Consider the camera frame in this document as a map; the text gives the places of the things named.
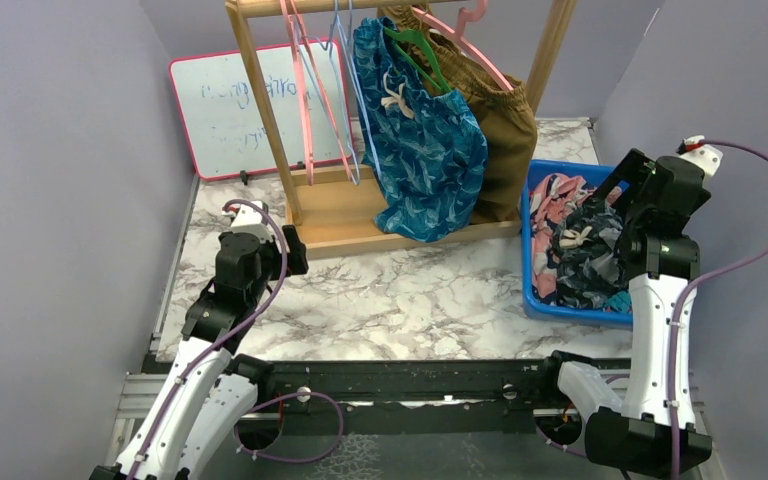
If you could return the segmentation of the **pink patterned shorts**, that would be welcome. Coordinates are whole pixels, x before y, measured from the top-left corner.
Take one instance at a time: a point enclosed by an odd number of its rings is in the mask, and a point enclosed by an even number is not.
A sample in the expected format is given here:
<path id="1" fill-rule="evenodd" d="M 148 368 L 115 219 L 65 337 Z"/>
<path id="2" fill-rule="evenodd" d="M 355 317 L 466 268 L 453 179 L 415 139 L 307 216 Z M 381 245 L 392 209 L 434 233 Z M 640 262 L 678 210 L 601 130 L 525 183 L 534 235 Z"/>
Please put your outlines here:
<path id="1" fill-rule="evenodd" d="M 555 303 L 556 260 L 551 253 L 555 228 L 594 192 L 595 187 L 582 176 L 550 174 L 531 193 L 532 281 L 538 300 L 545 304 L 558 306 Z"/>

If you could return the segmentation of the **grey camo shorts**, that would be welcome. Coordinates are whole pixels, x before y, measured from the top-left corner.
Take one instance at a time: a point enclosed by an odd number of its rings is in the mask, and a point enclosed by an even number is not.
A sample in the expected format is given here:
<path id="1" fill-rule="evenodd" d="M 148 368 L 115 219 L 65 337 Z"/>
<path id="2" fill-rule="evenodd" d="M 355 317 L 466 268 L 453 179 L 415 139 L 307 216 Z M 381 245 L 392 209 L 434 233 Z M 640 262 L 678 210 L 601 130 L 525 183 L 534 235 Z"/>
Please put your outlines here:
<path id="1" fill-rule="evenodd" d="M 603 310 L 607 298 L 628 291 L 616 255 L 620 216 L 588 198 L 555 228 L 551 253 L 556 260 L 555 303 L 573 309 Z"/>

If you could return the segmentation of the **dark blue patterned shorts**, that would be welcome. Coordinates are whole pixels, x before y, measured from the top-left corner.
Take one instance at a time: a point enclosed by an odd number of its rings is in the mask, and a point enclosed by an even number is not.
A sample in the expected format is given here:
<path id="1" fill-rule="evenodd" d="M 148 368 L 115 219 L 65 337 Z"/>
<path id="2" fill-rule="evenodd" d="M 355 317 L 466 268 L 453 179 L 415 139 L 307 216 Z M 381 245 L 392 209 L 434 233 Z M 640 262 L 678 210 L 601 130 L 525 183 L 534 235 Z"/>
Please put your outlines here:
<path id="1" fill-rule="evenodd" d="M 386 202 L 374 222 L 386 233 L 435 242 L 469 224 L 487 141 L 460 91 L 426 89 L 390 36 L 395 27 L 388 17 L 366 18 L 352 34 Z"/>

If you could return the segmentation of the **thin pink wire hanger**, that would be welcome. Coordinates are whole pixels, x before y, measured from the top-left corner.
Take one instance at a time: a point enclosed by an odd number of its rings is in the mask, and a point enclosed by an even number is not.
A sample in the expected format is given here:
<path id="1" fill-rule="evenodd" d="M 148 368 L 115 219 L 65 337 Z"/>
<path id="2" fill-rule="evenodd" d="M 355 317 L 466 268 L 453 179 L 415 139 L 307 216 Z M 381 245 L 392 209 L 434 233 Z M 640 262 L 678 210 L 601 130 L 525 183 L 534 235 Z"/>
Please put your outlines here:
<path id="1" fill-rule="evenodd" d="M 286 1 L 283 14 L 291 40 L 293 68 L 299 88 L 305 168 L 311 172 L 316 161 L 310 103 L 317 99 L 326 127 L 333 135 L 326 157 L 342 163 L 346 172 L 351 174 L 352 169 L 357 166 L 357 157 L 345 92 L 342 47 L 334 38 L 333 31 L 330 31 L 327 37 L 317 37 L 309 33 L 296 1 Z"/>

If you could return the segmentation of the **pink plastic hanger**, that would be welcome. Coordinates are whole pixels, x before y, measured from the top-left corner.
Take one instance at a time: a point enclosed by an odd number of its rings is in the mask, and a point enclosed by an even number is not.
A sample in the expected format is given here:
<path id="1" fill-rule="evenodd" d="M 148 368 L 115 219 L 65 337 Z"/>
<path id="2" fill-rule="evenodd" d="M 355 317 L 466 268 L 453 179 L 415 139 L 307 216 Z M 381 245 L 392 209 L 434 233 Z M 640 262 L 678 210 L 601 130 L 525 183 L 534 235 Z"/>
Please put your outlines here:
<path id="1" fill-rule="evenodd" d="M 306 179 L 308 185 L 314 184 L 314 159 L 313 159 L 313 133 L 312 125 L 310 122 L 308 92 L 305 81 L 305 73 L 302 65 L 302 59 L 300 54 L 300 47 L 296 37 L 295 19 L 290 14 L 289 2 L 285 0 L 279 1 L 282 11 L 283 19 L 286 25 L 288 37 L 291 46 L 291 56 L 293 61 L 293 68 L 295 74 L 295 84 L 297 90 L 297 100 L 299 104 L 301 114 L 301 128 L 303 139 L 303 163 L 305 167 Z"/>

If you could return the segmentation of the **light blue shark shorts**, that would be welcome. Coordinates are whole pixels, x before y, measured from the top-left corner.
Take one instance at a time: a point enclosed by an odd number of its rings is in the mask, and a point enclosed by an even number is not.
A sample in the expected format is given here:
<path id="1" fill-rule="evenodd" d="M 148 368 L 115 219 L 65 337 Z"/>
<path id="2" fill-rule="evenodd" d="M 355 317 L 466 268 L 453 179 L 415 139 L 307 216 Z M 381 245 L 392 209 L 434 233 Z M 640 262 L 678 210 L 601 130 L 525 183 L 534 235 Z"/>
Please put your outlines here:
<path id="1" fill-rule="evenodd" d="M 603 310 L 630 315 L 632 313 L 632 300 L 628 291 L 620 291 L 610 296 L 603 303 Z"/>

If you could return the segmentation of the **light blue wire hanger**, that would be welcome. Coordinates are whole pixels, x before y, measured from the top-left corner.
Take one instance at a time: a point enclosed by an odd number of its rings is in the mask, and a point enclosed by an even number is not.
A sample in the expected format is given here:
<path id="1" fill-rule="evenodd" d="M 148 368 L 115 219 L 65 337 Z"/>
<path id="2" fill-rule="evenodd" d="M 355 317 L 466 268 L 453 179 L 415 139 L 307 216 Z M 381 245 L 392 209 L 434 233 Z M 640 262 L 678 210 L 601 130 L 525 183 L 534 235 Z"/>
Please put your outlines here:
<path id="1" fill-rule="evenodd" d="M 337 160 L 343 164 L 347 180 L 352 185 L 357 186 L 360 184 L 361 180 L 360 163 L 354 148 L 351 131 L 351 121 L 345 92 L 342 59 L 343 49 L 340 41 L 335 36 L 337 30 L 334 26 L 334 15 L 329 27 L 329 35 L 324 39 L 317 38 L 307 32 L 307 27 L 303 15 L 298 9 L 298 4 L 295 1 L 288 2 L 290 14 L 294 16 L 296 23 L 296 37 L 299 43 L 302 65 L 305 73 L 309 112 L 309 91 L 313 90 L 333 132 L 337 146 Z M 321 50 L 326 54 L 327 62 L 334 75 L 337 88 L 335 101 L 331 100 L 325 79 L 319 71 L 314 58 L 314 53 L 318 50 Z"/>

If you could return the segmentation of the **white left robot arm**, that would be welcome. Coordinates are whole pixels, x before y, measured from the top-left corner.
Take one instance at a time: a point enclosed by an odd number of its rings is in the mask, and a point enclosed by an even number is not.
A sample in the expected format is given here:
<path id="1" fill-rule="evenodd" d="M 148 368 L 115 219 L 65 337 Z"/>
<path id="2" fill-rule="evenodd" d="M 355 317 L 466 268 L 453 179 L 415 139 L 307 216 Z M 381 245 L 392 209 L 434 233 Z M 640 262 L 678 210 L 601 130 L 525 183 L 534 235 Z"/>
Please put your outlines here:
<path id="1" fill-rule="evenodd" d="M 273 401 L 270 363 L 237 349 L 281 284 L 308 270 L 296 228 L 262 222 L 219 236 L 215 274 L 189 307 L 173 365 L 143 424 L 94 479 L 196 479 L 249 409 Z"/>

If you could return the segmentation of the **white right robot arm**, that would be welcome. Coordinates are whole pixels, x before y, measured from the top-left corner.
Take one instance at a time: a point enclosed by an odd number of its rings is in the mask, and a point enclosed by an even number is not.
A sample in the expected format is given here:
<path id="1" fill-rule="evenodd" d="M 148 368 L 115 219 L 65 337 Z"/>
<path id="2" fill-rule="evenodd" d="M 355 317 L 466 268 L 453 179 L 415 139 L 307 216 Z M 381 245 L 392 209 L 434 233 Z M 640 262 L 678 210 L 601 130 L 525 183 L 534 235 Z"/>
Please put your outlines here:
<path id="1" fill-rule="evenodd" d="M 685 235 L 711 197 L 706 183 L 722 152 L 701 143 L 656 160 L 630 150 L 587 201 L 621 218 L 616 252 L 632 304 L 632 358 L 619 396 L 595 360 L 555 351 L 537 380 L 539 398 L 567 401 L 583 424 L 586 458 L 657 479 L 676 479 L 707 461 L 712 439 L 698 431 L 688 373 L 689 323 L 700 249 Z"/>

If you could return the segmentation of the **khaki brown shorts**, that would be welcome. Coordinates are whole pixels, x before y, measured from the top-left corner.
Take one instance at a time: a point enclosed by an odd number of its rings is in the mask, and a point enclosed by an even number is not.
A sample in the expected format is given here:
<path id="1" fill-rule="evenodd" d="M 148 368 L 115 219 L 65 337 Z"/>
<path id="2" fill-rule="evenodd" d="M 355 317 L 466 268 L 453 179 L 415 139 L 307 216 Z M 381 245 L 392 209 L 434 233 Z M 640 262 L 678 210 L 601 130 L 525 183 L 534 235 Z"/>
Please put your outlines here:
<path id="1" fill-rule="evenodd" d="M 518 219 L 520 197 L 538 140 L 537 122 L 526 98 L 526 84 L 508 75 L 506 79 L 512 88 L 500 88 L 478 62 L 455 43 L 433 33 L 408 5 L 379 8 L 377 15 L 393 20 L 398 30 L 414 29 L 424 34 L 443 77 L 461 92 L 485 135 L 488 161 L 471 222 Z"/>

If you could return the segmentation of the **pink hanger under khaki shorts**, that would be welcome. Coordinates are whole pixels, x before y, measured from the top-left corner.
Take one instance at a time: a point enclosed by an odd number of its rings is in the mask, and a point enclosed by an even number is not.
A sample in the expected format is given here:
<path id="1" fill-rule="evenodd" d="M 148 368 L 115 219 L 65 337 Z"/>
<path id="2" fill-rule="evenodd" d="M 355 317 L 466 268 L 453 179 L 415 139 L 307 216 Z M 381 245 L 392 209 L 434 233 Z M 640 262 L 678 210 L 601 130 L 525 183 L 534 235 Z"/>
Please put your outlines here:
<path id="1" fill-rule="evenodd" d="M 427 24 L 437 33 L 457 45 L 463 53 L 471 57 L 492 78 L 500 89 L 504 91 L 512 91 L 514 87 L 508 81 L 507 77 L 488 59 L 486 55 L 465 37 L 467 25 L 481 20 L 486 14 L 487 8 L 487 0 L 478 0 L 472 9 L 461 7 L 454 27 L 439 20 L 427 10 L 419 7 L 413 7 L 412 10 L 423 23 Z"/>

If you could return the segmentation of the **wooden clothes rack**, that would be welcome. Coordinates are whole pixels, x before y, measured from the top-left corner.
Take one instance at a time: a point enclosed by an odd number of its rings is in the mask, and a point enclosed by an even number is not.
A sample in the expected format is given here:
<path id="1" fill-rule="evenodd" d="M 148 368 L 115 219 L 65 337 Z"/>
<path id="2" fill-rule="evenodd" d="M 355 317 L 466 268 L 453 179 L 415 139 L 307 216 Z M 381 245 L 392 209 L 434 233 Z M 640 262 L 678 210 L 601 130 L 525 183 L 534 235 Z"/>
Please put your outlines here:
<path id="1" fill-rule="evenodd" d="M 296 2 L 301 14 L 334 10 L 332 1 Z M 577 3 L 552 2 L 525 82 L 527 102 L 533 110 L 540 104 Z M 340 173 L 342 170 L 339 167 L 314 167 L 313 185 L 307 184 L 303 171 L 291 172 L 248 23 L 250 18 L 282 14 L 279 1 L 226 1 L 225 6 L 286 197 L 286 220 L 296 226 L 301 241 L 307 247 L 309 260 L 506 238 L 518 234 L 522 223 L 516 219 L 470 225 L 439 242 L 413 241 L 384 233 L 373 225 L 372 217 L 383 209 L 385 201 L 370 168 L 362 167 L 357 186 L 347 180 L 345 172 Z"/>

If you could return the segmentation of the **pink framed whiteboard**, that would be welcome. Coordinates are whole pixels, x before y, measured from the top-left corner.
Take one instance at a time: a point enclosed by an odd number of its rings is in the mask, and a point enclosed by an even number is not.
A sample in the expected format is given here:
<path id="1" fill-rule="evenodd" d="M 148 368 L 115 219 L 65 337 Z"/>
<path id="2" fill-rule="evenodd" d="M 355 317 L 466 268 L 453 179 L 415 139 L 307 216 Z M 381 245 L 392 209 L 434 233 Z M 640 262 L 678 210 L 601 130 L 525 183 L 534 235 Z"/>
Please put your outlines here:
<path id="1" fill-rule="evenodd" d="M 276 115 L 281 140 L 292 168 L 303 167 L 301 114 L 288 44 L 258 49 L 265 86 Z M 349 75 L 343 63 L 349 110 Z M 179 58 L 169 65 L 193 164 L 206 181 L 233 178 L 240 172 L 275 171 L 251 85 L 236 51 Z M 313 99 L 315 166 L 334 165 L 326 157 L 333 139 L 320 103 Z"/>

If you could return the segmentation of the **blue plastic bin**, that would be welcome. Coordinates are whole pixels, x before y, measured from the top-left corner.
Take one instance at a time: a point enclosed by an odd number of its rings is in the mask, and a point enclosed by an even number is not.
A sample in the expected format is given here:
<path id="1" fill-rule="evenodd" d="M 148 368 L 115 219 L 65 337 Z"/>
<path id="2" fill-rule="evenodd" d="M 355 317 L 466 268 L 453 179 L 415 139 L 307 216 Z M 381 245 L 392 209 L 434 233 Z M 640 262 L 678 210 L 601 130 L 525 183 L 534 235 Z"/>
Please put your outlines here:
<path id="1" fill-rule="evenodd" d="M 541 180 L 550 174 L 567 176 L 582 176 L 588 184 L 598 186 L 613 171 L 613 166 L 590 165 L 560 160 L 534 159 L 530 162 L 527 173 L 526 187 L 522 192 L 519 209 L 523 218 L 522 227 L 522 268 L 523 277 L 523 309 L 528 317 L 544 321 L 569 321 L 577 324 L 605 326 L 610 328 L 630 329 L 632 316 L 625 313 L 600 310 L 582 310 L 563 306 L 548 305 L 538 300 L 536 287 L 532 281 L 533 248 L 531 221 L 526 214 L 530 211 L 531 193 Z"/>

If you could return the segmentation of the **black metal base rail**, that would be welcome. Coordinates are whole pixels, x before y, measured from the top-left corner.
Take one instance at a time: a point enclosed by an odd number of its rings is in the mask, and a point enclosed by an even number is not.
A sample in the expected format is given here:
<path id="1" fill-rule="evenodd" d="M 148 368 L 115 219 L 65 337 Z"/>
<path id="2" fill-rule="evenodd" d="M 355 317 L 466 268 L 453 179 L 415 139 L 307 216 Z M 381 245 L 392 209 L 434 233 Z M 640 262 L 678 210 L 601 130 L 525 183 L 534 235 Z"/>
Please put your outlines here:
<path id="1" fill-rule="evenodd" d="M 544 360 L 283 361 L 244 356 L 215 380 L 224 403 L 234 373 L 251 374 L 259 403 L 306 387 L 345 412 L 351 434 L 532 433 L 543 411 L 557 425 L 570 402 L 555 382 L 563 358 Z"/>

